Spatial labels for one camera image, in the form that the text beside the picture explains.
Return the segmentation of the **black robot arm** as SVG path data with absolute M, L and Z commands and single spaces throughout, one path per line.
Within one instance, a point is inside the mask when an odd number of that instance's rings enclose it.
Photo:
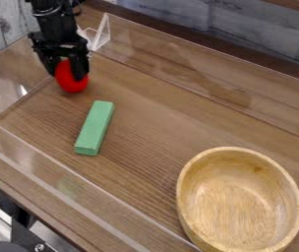
M 75 12 L 70 0 L 25 0 L 32 4 L 39 31 L 30 33 L 34 50 L 50 75 L 55 75 L 62 58 L 70 60 L 71 72 L 82 81 L 90 72 L 88 40 L 78 33 Z

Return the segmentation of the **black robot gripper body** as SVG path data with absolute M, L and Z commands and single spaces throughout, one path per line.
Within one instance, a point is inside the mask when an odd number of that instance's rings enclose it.
M 34 10 L 39 31 L 30 33 L 34 49 L 43 63 L 58 63 L 62 57 L 83 59 L 88 40 L 78 33 L 71 10 Z

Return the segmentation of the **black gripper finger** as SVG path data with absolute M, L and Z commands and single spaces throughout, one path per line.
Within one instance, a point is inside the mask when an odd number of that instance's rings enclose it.
M 90 72 L 88 55 L 82 52 L 72 52 L 68 56 L 71 70 L 76 81 L 82 81 Z
M 60 62 L 60 51 L 59 50 L 39 50 L 39 60 L 46 68 L 46 71 L 51 76 L 55 75 L 56 67 Z

